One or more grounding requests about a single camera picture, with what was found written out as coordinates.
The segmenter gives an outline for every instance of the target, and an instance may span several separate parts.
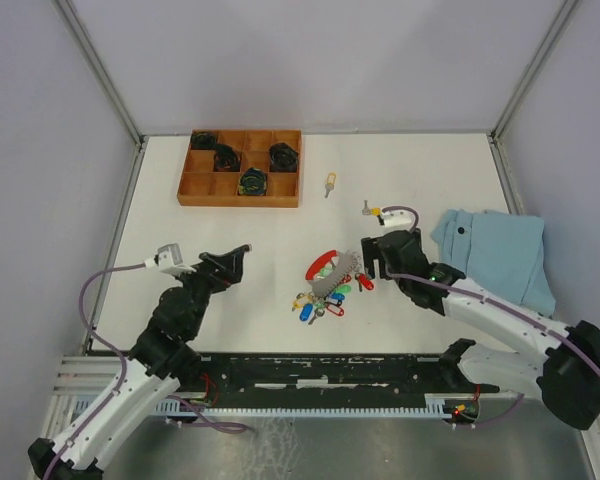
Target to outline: blue towel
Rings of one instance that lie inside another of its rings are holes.
[[[448,210],[431,238],[442,263],[511,303],[549,316],[556,300],[544,274],[543,230],[538,217]]]

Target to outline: metal frame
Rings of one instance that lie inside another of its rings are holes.
[[[138,130],[136,124],[126,109],[121,96],[117,92],[115,85],[109,77],[103,62],[100,60],[93,44],[91,43],[87,31],[80,22],[76,8],[71,0],[51,0],[53,5],[58,10],[60,17],[64,21],[67,29],[72,35],[76,45],[80,49],[89,68],[93,72],[96,80],[103,89],[104,94],[109,99],[111,106],[124,124],[127,133],[136,143],[134,152],[133,165],[130,171],[129,180],[125,189],[124,200],[120,209],[111,247],[107,257],[107,266],[112,266],[115,261],[115,256],[118,251],[120,239],[124,229],[124,223],[129,212],[131,199],[135,190],[136,182],[142,166],[144,150],[143,134]],[[535,80],[547,63],[551,53],[558,44],[561,36],[564,34],[569,22],[577,11],[577,8],[582,3],[582,0],[565,0],[556,16],[554,17],[551,26],[544,36],[540,46],[534,53],[531,61],[522,73],[514,91],[507,101],[507,104],[496,122],[491,134],[485,131],[454,131],[454,132],[433,132],[431,130],[417,131],[407,133],[487,133],[489,146],[494,158],[494,163],[498,172],[498,177],[505,195],[505,200],[510,213],[523,214],[524,206],[521,202],[520,195],[516,189],[515,181],[511,172],[511,168],[506,156],[505,147],[503,144],[503,136],[510,127],[513,118],[520,109],[524,99],[531,90]],[[351,133],[336,131],[332,133]],[[96,306],[92,319],[97,321],[104,297],[108,287],[108,277],[104,278],[98,290]],[[88,340],[85,337],[83,345],[84,354]],[[75,396],[78,395],[93,395],[98,394],[104,388],[111,377],[117,371],[117,358],[115,357],[64,357],[58,380],[56,382],[48,414],[45,419],[42,436],[53,438],[62,431],[70,422],[71,412],[75,405]],[[600,417],[596,423],[587,432],[583,432],[583,439],[589,459],[595,476],[600,480]],[[30,473],[30,479],[35,479],[33,472]]]

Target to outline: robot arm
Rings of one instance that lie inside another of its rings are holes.
[[[449,265],[429,263],[418,229],[365,238],[362,251],[369,277],[375,277],[378,261],[379,276],[393,279],[419,307],[472,325],[514,350],[500,352],[466,339],[451,345],[441,361],[457,365],[469,381],[541,398],[555,416],[581,430],[600,414],[600,378],[558,338],[545,333],[566,338],[600,368],[600,330],[594,325],[581,321],[570,327],[541,317],[496,297]]]
[[[182,263],[177,245],[158,250],[156,265],[182,286],[162,294],[123,367],[90,407],[54,439],[39,438],[31,445],[29,458],[39,478],[100,480],[118,448],[156,405],[198,378],[201,359],[187,342],[198,335],[211,295],[240,283],[250,249],[202,253],[193,266]]]

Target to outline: wooden tray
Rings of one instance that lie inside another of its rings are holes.
[[[209,131],[218,143],[231,146],[240,158],[240,173],[214,172],[214,150],[193,150],[189,145],[182,169],[178,202],[202,207],[285,207],[298,206],[298,180],[302,164],[300,130],[194,130]],[[298,168],[293,173],[270,172],[269,147],[286,143],[298,152]],[[251,167],[267,174],[263,196],[238,195],[241,172]]]

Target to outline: white wall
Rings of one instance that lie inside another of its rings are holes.
[[[490,131],[561,0],[74,0],[145,134]]]
[[[51,2],[0,1],[0,480],[26,474],[132,153]]]
[[[526,210],[546,220],[559,312],[600,327],[600,0],[582,2],[505,144]]]

